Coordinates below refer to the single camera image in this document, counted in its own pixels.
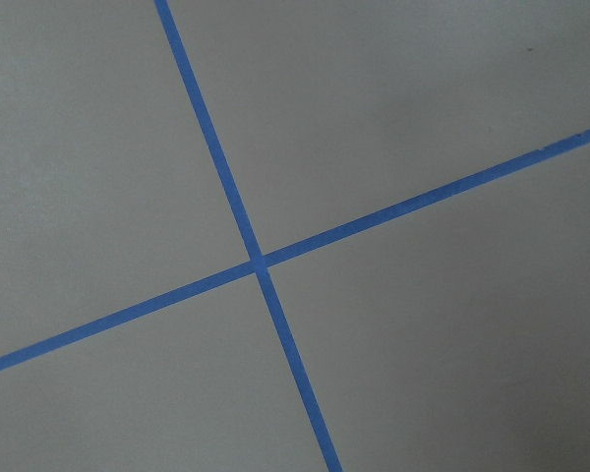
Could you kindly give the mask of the brown paper table cover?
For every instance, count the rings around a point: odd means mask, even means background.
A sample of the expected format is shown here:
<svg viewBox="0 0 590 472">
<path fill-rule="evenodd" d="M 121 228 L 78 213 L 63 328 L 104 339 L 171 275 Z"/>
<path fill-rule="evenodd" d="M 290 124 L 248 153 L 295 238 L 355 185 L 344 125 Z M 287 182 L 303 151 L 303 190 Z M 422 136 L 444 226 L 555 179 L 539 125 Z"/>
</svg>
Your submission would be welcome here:
<svg viewBox="0 0 590 472">
<path fill-rule="evenodd" d="M 270 253 L 590 128 L 590 1 L 173 1 Z M 150 1 L 0 1 L 0 356 L 248 253 Z M 590 471 L 590 145 L 274 266 L 346 471 Z M 247 275 L 0 372 L 0 471 L 322 471 Z"/>
</svg>

